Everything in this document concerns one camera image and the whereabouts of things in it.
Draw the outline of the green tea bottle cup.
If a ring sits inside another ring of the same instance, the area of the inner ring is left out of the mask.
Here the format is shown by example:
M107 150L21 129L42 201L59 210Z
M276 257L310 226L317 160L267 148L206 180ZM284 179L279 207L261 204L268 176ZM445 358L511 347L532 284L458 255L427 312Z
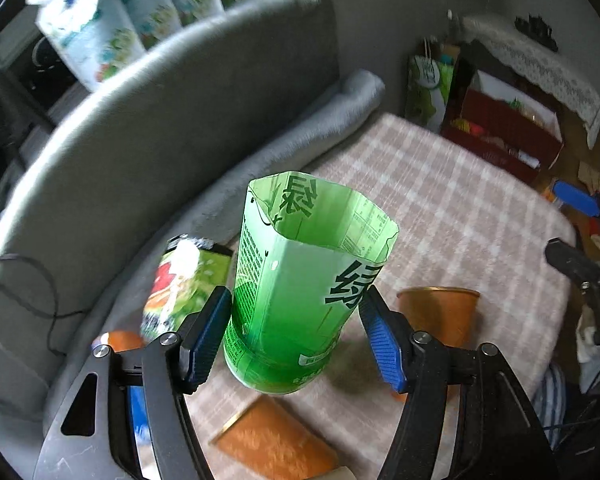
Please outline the green tea bottle cup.
M398 235L353 188L298 171L250 181L224 335L233 375L267 394L312 382Z

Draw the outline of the plain orange paper cup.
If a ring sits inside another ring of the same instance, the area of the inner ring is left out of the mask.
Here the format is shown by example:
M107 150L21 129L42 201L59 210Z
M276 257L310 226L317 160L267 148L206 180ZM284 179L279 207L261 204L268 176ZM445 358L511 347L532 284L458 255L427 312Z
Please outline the plain orange paper cup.
M468 349L480 294L460 287L412 287L396 295L396 310L413 330L430 333L448 347Z

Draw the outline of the orange patterned paper cup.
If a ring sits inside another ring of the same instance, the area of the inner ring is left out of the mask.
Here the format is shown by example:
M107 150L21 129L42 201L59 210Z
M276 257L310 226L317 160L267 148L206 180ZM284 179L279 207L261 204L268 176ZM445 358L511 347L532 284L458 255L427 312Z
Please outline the orange patterned paper cup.
M272 396L258 396L211 443L267 479L309 479L340 466L336 451Z

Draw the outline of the blue orange plastic bottle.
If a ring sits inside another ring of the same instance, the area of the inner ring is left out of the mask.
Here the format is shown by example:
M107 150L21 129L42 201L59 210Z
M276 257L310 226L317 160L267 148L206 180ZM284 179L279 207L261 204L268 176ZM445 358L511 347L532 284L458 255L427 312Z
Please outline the blue orange plastic bottle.
M97 348L107 346L113 352L131 351L143 348L145 345L143 338L134 332L127 330L113 330L97 336L91 344L91 352Z

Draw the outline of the blue striped cloth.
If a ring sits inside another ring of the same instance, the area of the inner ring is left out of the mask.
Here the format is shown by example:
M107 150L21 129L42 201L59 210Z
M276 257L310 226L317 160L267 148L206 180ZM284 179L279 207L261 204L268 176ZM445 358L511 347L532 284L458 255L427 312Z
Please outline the blue striped cloth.
M566 412L566 380L562 369L550 363L532 399L536 416L551 448L556 448Z

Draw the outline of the pink plaid blanket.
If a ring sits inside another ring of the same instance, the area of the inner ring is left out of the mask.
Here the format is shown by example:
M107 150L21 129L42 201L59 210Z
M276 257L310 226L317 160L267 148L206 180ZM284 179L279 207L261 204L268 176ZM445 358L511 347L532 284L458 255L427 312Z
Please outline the pink plaid blanket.
M550 364L570 286L545 262L554 237L574 242L574 227L540 194L441 136L391 114L304 168L362 192L400 226L376 286L388 304L418 286L480 292L471 342L503 351L533 396ZM383 385L358 314L343 330L323 374L280 399L336 448L358 479L376 479L401 403ZM187 398L218 479L260 479L211 440L258 394L216 362L201 393Z

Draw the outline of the grey rolled blanket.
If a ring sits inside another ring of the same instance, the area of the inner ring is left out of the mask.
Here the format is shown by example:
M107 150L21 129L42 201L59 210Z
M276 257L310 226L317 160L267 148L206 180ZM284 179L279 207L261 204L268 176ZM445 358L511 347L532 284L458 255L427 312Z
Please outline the grey rolled blanket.
M248 183L269 174L301 170L347 141L374 114L385 84L368 70L356 70L328 88L283 132L227 170L196 197L166 217L155 234L109 283L73 337L43 412L47 432L86 357L87 344L106 328L128 328L140 320L158 259L172 237L188 233L219 243L232 240L242 223Z

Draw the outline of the white lace cloth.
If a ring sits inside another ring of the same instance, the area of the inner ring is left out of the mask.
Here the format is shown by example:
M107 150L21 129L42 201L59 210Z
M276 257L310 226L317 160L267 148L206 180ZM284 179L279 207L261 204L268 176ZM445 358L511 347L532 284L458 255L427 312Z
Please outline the white lace cloth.
M460 19L468 41L478 40L494 58L568 107L583 122L592 150L600 133L600 94L569 60L517 30L501 15L467 14Z

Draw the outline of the red gift box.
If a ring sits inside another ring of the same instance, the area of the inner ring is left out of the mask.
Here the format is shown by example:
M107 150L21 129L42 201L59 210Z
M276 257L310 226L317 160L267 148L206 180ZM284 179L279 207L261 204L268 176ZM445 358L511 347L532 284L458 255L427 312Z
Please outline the red gift box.
M564 147L553 112L472 67L454 72L440 133L528 185Z

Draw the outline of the green paper shopping bag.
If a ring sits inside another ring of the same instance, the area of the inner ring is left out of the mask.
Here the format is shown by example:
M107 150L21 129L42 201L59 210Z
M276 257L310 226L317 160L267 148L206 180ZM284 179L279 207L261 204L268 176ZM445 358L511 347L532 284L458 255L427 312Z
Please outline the green paper shopping bag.
M439 132L449 101L454 58L441 53L434 38L422 40L422 53L407 64L405 117L414 124Z

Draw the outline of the grey sofa backrest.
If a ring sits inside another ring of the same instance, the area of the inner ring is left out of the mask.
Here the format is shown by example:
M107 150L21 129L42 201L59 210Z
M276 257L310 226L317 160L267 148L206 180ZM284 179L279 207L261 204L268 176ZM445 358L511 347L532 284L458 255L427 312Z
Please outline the grey sofa backrest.
M40 420L79 310L338 77L332 0L256 0L181 30L69 114L0 219L0 413Z

